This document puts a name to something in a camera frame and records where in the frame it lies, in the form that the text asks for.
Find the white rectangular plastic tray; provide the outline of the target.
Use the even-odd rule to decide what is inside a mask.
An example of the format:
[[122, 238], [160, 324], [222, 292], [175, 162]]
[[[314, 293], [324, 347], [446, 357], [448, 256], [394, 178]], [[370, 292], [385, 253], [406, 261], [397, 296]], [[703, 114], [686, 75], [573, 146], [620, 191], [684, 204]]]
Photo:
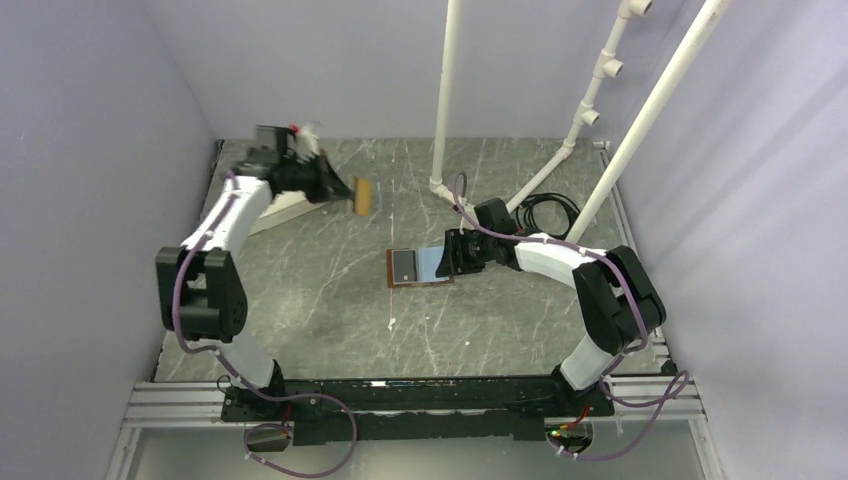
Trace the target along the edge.
[[249, 235], [277, 227], [301, 215], [314, 211], [322, 203], [310, 203], [303, 192], [285, 192], [278, 195], [252, 226]]

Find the gold credit card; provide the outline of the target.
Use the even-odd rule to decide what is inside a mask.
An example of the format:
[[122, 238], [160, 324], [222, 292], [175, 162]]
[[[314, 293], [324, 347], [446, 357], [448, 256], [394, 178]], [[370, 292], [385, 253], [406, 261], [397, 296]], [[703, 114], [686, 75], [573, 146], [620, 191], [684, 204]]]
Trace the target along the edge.
[[368, 217], [373, 205], [373, 185], [362, 177], [353, 180], [352, 212], [358, 216]]

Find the brown leather card holder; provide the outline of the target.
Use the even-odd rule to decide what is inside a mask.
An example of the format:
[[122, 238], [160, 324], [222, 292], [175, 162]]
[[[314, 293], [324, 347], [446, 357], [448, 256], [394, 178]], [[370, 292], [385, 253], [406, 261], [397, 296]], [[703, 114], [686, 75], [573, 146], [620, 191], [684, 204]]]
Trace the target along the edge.
[[389, 289], [452, 284], [452, 275], [438, 276], [437, 268], [444, 253], [443, 246], [386, 251], [387, 286]]

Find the black credit card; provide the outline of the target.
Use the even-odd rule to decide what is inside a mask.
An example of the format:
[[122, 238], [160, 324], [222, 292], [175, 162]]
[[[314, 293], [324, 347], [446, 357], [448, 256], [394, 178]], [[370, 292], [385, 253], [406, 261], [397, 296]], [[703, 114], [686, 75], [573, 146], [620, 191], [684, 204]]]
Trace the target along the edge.
[[418, 260], [415, 250], [392, 250], [390, 260], [393, 285], [412, 284], [418, 281]]

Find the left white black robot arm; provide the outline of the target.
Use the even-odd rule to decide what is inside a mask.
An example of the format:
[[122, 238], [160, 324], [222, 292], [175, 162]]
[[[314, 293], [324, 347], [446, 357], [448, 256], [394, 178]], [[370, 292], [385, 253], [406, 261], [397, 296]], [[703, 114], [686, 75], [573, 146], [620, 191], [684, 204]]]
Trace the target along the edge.
[[223, 175], [222, 190], [196, 230], [155, 257], [162, 323], [188, 355], [214, 357], [248, 407], [279, 417], [288, 394], [279, 363], [246, 330], [249, 301], [236, 258], [275, 198], [301, 192], [310, 203], [352, 201], [355, 191], [332, 168], [324, 149], [296, 154], [251, 148]]

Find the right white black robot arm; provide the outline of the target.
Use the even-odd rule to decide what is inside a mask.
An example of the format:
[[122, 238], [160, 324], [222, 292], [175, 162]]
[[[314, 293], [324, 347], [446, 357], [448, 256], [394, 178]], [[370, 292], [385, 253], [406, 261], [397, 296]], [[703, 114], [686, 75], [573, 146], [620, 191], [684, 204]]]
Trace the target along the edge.
[[627, 246], [610, 250], [565, 244], [546, 233], [494, 236], [479, 230], [445, 232], [439, 276], [480, 273], [489, 262], [539, 274], [576, 292], [585, 327], [577, 347], [552, 371], [551, 401], [574, 415], [590, 391], [626, 352], [644, 345], [667, 311], [638, 255]]

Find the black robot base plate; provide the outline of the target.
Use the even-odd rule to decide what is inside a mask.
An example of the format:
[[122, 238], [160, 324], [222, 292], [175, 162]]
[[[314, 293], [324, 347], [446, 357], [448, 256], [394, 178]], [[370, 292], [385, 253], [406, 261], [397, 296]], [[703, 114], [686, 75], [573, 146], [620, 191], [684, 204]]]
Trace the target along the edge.
[[[287, 400], [266, 401], [235, 386], [225, 391], [225, 420], [287, 421], [297, 446], [328, 442], [510, 437], [542, 441], [544, 418], [586, 418], [599, 407], [611, 415], [612, 402], [597, 388], [571, 401], [549, 375], [285, 380]], [[354, 411], [483, 409], [480, 416], [433, 418], [401, 414], [385, 418]]]

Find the white PVC pipe frame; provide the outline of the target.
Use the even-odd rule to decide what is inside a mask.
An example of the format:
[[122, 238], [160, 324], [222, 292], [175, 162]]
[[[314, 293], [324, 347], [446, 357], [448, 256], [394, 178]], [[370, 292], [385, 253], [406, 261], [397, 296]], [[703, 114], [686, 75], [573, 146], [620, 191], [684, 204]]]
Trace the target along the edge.
[[[399, 29], [416, 71], [418, 129], [397, 149], [416, 169], [396, 185], [393, 243], [439, 245], [459, 217], [424, 187], [435, 140], [448, 5], [401, 1]], [[700, 9], [697, 1], [655, 1], [633, 15], [616, 49], [623, 64], [594, 99], [600, 117], [583, 126], [572, 154], [544, 181], [549, 190], [585, 201], [601, 170], [597, 140], [619, 142]], [[463, 170], [471, 196], [511, 198], [555, 155], [590, 84], [611, 33], [614, 1], [465, 1], [459, 12], [448, 108], [444, 175]]]

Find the aluminium extrusion rail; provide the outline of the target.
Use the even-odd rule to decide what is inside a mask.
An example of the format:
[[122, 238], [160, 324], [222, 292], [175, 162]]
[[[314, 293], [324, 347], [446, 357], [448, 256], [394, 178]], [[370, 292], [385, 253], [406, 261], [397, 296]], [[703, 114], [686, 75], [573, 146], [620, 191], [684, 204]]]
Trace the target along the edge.
[[[614, 384], [612, 390], [616, 394], [635, 393], [661, 393], [663, 385], [658, 381], [652, 382], [630, 382]], [[225, 420], [223, 411], [225, 407], [224, 393], [218, 390], [215, 382], [189, 382], [189, 383], [140, 383], [132, 391], [126, 412], [123, 418], [123, 427], [127, 428], [193, 428], [214, 426], [221, 428], [247, 428], [260, 423], [273, 422], [271, 420]], [[614, 406], [611, 415], [600, 415], [599, 407], [591, 410], [582, 423], [588, 423], [588, 419], [594, 422], [640, 422], [651, 418], [655, 407], [631, 408], [625, 406]], [[377, 417], [394, 418], [401, 414], [422, 414], [429, 417], [448, 417], [452, 414], [466, 416], [480, 416], [486, 410], [483, 409], [437, 409], [437, 410], [377, 410], [375, 412], [354, 411], [355, 414], [373, 414]], [[546, 425], [559, 425], [575, 421], [576, 416], [546, 416], [543, 417]], [[690, 383], [684, 389], [684, 393], [667, 401], [661, 409], [656, 421], [690, 421], [707, 422], [707, 416], [697, 388]]]

